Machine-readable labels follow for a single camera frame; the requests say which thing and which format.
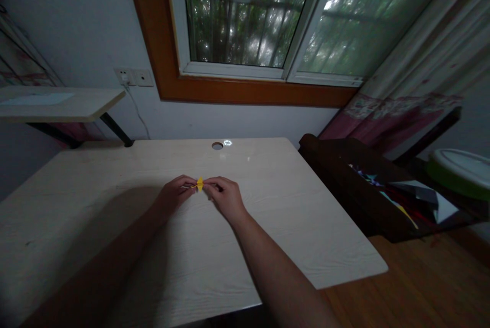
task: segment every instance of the forearm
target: forearm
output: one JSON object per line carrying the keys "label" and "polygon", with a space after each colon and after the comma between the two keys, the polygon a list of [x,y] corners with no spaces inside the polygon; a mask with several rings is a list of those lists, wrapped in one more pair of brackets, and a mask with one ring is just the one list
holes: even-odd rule
{"label": "forearm", "polygon": [[250,215],[232,226],[259,293],[281,327],[340,326],[310,281]]}
{"label": "forearm", "polygon": [[161,222],[152,206],[45,301],[22,327],[101,323]]}

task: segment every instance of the green container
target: green container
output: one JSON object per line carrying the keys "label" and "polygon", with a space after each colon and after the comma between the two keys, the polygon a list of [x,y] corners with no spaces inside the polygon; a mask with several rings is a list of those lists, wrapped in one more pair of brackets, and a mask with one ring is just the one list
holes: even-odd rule
{"label": "green container", "polygon": [[470,198],[490,200],[490,160],[458,149],[431,153],[426,171],[439,184]]}

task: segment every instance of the wooden window frame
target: wooden window frame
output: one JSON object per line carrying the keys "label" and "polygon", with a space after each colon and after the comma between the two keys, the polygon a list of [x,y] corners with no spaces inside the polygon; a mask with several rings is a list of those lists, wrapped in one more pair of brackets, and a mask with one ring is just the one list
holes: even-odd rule
{"label": "wooden window frame", "polygon": [[161,100],[341,108],[358,88],[180,75],[169,0],[134,0]]}

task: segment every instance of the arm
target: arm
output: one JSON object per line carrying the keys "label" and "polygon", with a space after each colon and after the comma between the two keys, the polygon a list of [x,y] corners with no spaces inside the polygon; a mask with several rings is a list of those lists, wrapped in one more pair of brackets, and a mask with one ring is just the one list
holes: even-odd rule
{"label": "arm", "polygon": [[166,184],[140,218],[45,301],[21,327],[100,324],[144,247],[174,211],[195,193],[195,189],[188,188],[195,184],[194,179],[185,175]]}
{"label": "arm", "polygon": [[222,177],[207,179],[204,184],[235,231],[257,288],[280,326],[340,327],[310,281],[248,214],[238,184]]}

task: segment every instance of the wall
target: wall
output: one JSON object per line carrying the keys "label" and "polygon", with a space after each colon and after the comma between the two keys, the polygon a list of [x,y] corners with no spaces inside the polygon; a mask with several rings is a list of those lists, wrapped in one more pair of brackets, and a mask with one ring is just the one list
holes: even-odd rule
{"label": "wall", "polygon": [[[0,0],[65,85],[118,88],[113,67],[151,68],[133,0]],[[336,109],[161,102],[155,87],[132,88],[152,139],[287,137],[298,147],[319,134]],[[125,97],[109,114],[145,138]],[[114,135],[98,122],[109,138]]]}
{"label": "wall", "polygon": [[0,123],[0,201],[54,157],[60,146],[26,124]]}
{"label": "wall", "polygon": [[490,76],[463,100],[461,120],[428,146],[421,157],[438,148],[456,148],[490,158]]}

